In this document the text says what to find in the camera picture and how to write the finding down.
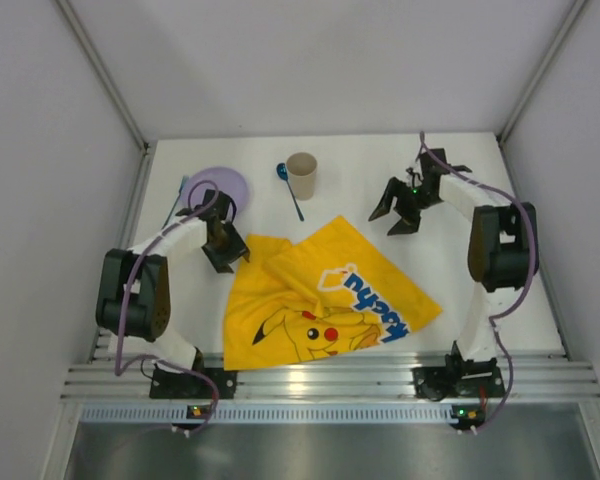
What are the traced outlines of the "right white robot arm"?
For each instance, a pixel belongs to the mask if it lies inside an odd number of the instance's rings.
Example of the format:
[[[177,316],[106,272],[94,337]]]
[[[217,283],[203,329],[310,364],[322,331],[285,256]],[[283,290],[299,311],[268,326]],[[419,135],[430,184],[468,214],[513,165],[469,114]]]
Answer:
[[[479,182],[464,165],[449,165],[442,149],[421,152],[417,163],[406,180],[388,180],[369,219],[395,211],[400,219],[388,234],[414,234],[424,210],[446,203],[470,221],[467,265],[474,290],[454,348],[465,361],[489,361],[496,356],[496,322],[521,306],[539,269],[536,208]]]

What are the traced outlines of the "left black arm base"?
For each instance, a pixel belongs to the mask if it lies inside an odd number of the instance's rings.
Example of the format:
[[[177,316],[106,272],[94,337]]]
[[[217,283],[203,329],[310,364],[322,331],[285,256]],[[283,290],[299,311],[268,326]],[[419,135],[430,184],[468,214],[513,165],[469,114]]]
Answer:
[[[234,398],[237,387],[236,371],[209,367],[203,374],[216,385],[221,400]],[[210,400],[212,393],[212,387],[197,377],[156,367],[152,374],[149,397],[157,400]]]

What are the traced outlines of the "blue plastic fork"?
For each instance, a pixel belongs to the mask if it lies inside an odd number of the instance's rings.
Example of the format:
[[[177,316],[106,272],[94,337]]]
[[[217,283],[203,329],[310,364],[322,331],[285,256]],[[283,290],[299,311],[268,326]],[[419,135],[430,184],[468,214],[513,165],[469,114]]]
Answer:
[[[181,194],[182,194],[182,190],[183,190],[184,186],[186,185],[186,182],[188,181],[188,179],[189,179],[189,176],[187,176],[187,175],[182,176],[181,181],[180,181],[180,185],[178,187],[178,192],[177,192],[176,197],[174,199],[174,202],[173,202],[173,204],[172,204],[172,206],[171,206],[171,208],[169,210],[169,213],[167,214],[167,217],[166,217],[165,221],[162,224],[161,229],[164,229],[169,224],[169,222],[171,221],[171,218],[172,218],[172,216],[173,216],[173,214],[174,214],[174,212],[176,210],[176,207],[179,204],[180,197],[181,197]]]

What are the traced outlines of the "purple plastic plate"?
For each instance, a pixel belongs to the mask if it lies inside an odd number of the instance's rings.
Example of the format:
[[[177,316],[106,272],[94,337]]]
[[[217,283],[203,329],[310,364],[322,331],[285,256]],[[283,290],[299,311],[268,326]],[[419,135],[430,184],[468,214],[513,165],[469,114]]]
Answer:
[[[249,187],[244,176],[229,167],[210,167],[200,170],[189,177],[180,190],[179,203],[182,207],[194,208],[204,199],[207,190],[212,190],[209,184],[194,188],[201,181],[211,181],[235,203],[237,214],[240,214],[249,201]]]

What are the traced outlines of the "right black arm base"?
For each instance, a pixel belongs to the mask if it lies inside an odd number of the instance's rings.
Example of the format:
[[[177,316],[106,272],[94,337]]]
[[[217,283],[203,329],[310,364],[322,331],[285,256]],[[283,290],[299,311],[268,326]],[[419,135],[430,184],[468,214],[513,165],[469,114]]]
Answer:
[[[443,366],[418,367],[413,371],[416,397],[440,402],[447,398],[500,398],[505,393],[497,360],[465,360],[459,353],[445,356]]]

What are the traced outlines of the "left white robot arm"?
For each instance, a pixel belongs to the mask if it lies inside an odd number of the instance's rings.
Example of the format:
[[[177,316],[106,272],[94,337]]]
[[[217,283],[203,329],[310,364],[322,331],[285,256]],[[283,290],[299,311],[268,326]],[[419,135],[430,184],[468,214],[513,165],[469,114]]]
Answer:
[[[203,354],[170,325],[169,269],[197,250],[219,274],[231,273],[233,263],[250,259],[234,226],[233,198],[211,180],[195,186],[206,188],[199,204],[187,200],[155,236],[128,249],[111,249],[104,257],[95,319],[116,336],[117,376],[143,360],[174,372],[201,373]]]

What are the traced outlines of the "beige paper cup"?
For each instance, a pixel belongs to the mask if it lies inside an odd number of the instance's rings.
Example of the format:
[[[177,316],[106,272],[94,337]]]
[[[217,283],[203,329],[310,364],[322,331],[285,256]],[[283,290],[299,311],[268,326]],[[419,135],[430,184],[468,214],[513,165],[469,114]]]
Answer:
[[[316,158],[307,152],[291,155],[285,162],[289,183],[298,200],[310,200],[315,193],[317,167]]]

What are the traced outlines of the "yellow pikachu cloth mat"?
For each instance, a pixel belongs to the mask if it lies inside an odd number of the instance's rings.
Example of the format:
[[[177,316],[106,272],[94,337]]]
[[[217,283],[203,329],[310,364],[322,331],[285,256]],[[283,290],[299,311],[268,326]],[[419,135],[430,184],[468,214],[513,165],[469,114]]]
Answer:
[[[224,366],[306,363],[401,340],[442,312],[344,217],[299,243],[250,234],[224,318]]]

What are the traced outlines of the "blue metallic spoon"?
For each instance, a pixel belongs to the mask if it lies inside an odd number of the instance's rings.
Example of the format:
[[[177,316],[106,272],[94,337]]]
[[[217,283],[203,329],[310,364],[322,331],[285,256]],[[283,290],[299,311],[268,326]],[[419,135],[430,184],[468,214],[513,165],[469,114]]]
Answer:
[[[295,194],[293,192],[293,189],[292,189],[290,181],[289,181],[289,176],[288,176],[287,168],[286,168],[286,165],[284,163],[278,163],[276,165],[276,174],[277,174],[278,178],[281,179],[286,184],[287,189],[288,189],[288,191],[290,193],[291,199],[293,201],[293,204],[294,204],[297,216],[298,216],[299,220],[301,222],[303,222],[305,220],[305,217],[303,215],[303,212],[302,212],[300,206],[298,205],[296,196],[295,196]]]

